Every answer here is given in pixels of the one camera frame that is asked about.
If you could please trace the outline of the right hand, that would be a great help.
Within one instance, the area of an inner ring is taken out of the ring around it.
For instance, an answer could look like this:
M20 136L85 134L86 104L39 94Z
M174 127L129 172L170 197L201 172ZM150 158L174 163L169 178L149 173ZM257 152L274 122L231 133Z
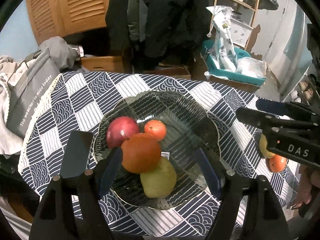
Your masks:
M312 196L311 189L313 186L319 188L319 171L305 165L299 167L300 181L297 196L291 209L295 210L302 204L309 204Z

